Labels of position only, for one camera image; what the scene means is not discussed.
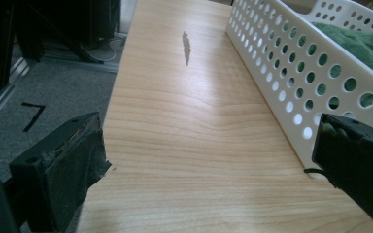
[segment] green cloth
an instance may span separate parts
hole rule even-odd
[[[373,70],[373,32],[348,30],[338,26],[313,22],[325,35],[358,58]],[[337,77],[339,71],[333,71],[331,76]]]
[[[316,26],[322,33],[326,36],[331,38],[335,43],[340,45],[346,51],[348,51],[351,55],[355,56],[358,60],[362,63],[366,64],[369,68],[373,70],[373,32],[363,32],[363,31],[356,31],[356,30],[348,30],[338,26],[325,24],[321,22],[313,22],[314,26]],[[284,25],[284,30],[288,29],[288,25]],[[292,30],[290,32],[291,38],[293,38],[296,34],[296,30]],[[305,44],[306,37],[301,37],[299,41],[299,46],[303,46]],[[310,46],[308,53],[312,54],[316,50],[315,46]],[[327,61],[327,56],[320,57],[319,63],[325,64]],[[341,66],[336,66],[331,69],[330,75],[331,77],[338,77],[342,70]],[[346,82],[347,89],[354,89],[356,87],[355,82]],[[318,88],[318,93],[324,94],[325,93],[325,86],[320,85]],[[369,107],[373,105],[373,95],[366,94],[360,99],[360,103],[363,107]],[[338,100],[331,100],[329,103],[331,109],[338,108],[339,102]]]

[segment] white plastic basket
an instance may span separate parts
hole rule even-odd
[[[373,31],[373,11],[346,0],[319,0],[309,15],[279,0],[237,0],[226,31],[304,167],[317,168],[322,113],[373,127],[373,102],[363,101],[373,99],[373,71],[310,21]]]

